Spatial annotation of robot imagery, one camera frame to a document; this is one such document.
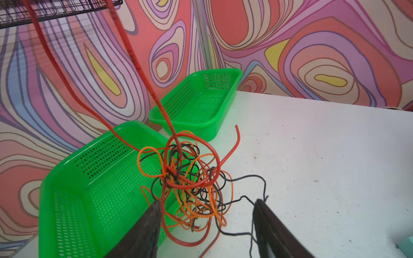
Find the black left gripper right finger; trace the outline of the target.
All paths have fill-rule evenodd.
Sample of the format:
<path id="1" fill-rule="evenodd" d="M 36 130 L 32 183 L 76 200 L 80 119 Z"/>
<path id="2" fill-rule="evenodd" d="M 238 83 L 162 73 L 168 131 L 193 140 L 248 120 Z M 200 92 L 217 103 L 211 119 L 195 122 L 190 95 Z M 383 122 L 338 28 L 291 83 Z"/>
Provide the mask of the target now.
<path id="1" fill-rule="evenodd" d="M 253 209 L 259 255 L 262 258 L 313 258 L 263 200 Z"/>

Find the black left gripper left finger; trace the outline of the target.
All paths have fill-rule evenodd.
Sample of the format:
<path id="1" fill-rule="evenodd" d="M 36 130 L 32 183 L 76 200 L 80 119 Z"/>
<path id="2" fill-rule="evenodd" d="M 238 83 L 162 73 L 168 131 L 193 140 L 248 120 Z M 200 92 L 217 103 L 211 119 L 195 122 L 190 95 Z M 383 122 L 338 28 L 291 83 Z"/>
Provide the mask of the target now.
<path id="1" fill-rule="evenodd" d="M 107 258 L 155 258 L 161 229 L 161 204 L 154 201 Z"/>

